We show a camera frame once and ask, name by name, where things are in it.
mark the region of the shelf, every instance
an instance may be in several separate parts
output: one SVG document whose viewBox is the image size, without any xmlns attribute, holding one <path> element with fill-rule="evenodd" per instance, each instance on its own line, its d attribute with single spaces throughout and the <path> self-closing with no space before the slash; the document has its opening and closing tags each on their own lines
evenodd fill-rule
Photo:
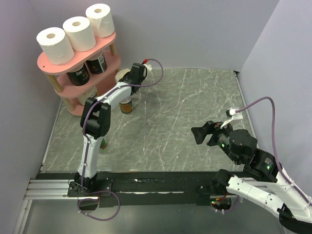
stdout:
<svg viewBox="0 0 312 234">
<path fill-rule="evenodd" d="M 77 65 L 85 62 L 105 47 L 111 45 L 116 39 L 116 32 L 111 34 L 106 38 L 96 38 L 96 45 L 91 50 L 78 52 L 74 50 L 74 57 L 65 64 L 54 65 L 50 63 L 48 57 L 42 52 L 37 60 L 38 67 L 45 73 L 49 75 L 61 75 L 63 73 L 71 71 L 73 68 L 77 67 Z"/>
<path fill-rule="evenodd" d="M 106 77 L 106 79 L 102 80 L 99 84 L 97 84 L 97 91 L 100 95 L 107 93 L 115 86 L 115 75 L 116 73 L 113 72 L 108 77 Z M 77 98 L 70 99 L 70 102 L 73 104 L 75 109 L 73 111 L 68 111 L 75 116 L 82 116 L 84 106 L 81 105 Z"/>
<path fill-rule="evenodd" d="M 63 87 L 63 92 L 57 93 L 62 98 L 77 98 L 80 95 L 86 93 L 88 90 L 90 90 L 93 86 L 97 85 L 99 82 L 101 82 L 103 79 L 105 79 L 107 76 L 109 76 L 112 72 L 114 72 L 116 69 L 119 68 L 121 59 L 119 55 L 111 55 L 111 52 L 109 50 L 104 50 L 104 57 L 107 63 L 107 69 L 104 73 L 101 74 L 90 74 L 90 80 L 87 84 L 83 86 L 74 86 L 67 74 L 63 74 L 58 77 L 58 82 L 60 86 Z"/>
</svg>

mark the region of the can label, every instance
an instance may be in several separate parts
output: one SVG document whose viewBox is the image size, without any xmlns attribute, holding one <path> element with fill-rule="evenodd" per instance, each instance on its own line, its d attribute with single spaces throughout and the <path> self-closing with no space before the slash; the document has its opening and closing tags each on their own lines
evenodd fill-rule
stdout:
<svg viewBox="0 0 312 234">
<path fill-rule="evenodd" d="M 79 71 L 68 72 L 67 76 L 70 82 L 75 86 L 82 86 L 90 80 L 90 75 L 85 64 Z"/>
<path fill-rule="evenodd" d="M 86 63 L 88 65 L 89 71 L 92 74 L 100 74 L 105 72 L 107 69 L 107 64 L 104 55 L 101 55 L 96 60 L 87 60 Z"/>
</svg>

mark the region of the countertop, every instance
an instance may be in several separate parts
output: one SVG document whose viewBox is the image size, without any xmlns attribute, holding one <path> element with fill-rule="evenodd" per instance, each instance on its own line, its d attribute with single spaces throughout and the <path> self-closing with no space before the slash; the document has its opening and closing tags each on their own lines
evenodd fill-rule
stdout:
<svg viewBox="0 0 312 234">
<path fill-rule="evenodd" d="M 161 74 L 153 69 L 144 84 Z M 233 71 L 165 69 L 154 87 L 132 96 L 133 111 L 116 107 L 105 136 L 107 148 L 99 153 L 99 171 L 242 171 L 217 146 L 196 145 L 191 127 L 206 121 L 227 120 L 229 107 L 243 107 Z M 246 113 L 234 129 L 251 126 Z M 83 149 L 80 118 L 62 105 L 48 145 L 42 172 L 74 172 Z"/>
</svg>

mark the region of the marble table top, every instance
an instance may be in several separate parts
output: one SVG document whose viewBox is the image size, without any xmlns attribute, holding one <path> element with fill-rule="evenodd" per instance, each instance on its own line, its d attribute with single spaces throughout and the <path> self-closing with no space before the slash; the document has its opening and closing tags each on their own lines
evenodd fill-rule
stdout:
<svg viewBox="0 0 312 234">
<path fill-rule="evenodd" d="M 144 81 L 156 81 L 153 69 Z M 112 111 L 107 148 L 99 153 L 99 171 L 242 171 L 219 147 L 196 145 L 191 127 L 206 121 L 227 120 L 229 107 L 243 107 L 233 71 L 165 69 L 163 80 L 141 88 L 132 96 L 133 111 Z M 246 113 L 234 129 L 251 133 Z M 80 118 L 62 105 L 52 135 L 43 172 L 74 172 L 83 149 Z"/>
</svg>

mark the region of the black can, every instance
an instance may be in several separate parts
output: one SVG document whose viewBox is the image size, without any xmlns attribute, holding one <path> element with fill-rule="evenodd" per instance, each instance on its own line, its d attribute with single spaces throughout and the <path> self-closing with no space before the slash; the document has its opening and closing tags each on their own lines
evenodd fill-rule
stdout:
<svg viewBox="0 0 312 234">
<path fill-rule="evenodd" d="M 70 82 L 75 86 L 82 86 L 89 82 L 90 75 L 85 64 L 67 73 Z"/>
<path fill-rule="evenodd" d="M 92 74 L 100 74 L 106 71 L 107 64 L 103 52 L 97 53 L 86 61 L 89 71 Z"/>
</svg>

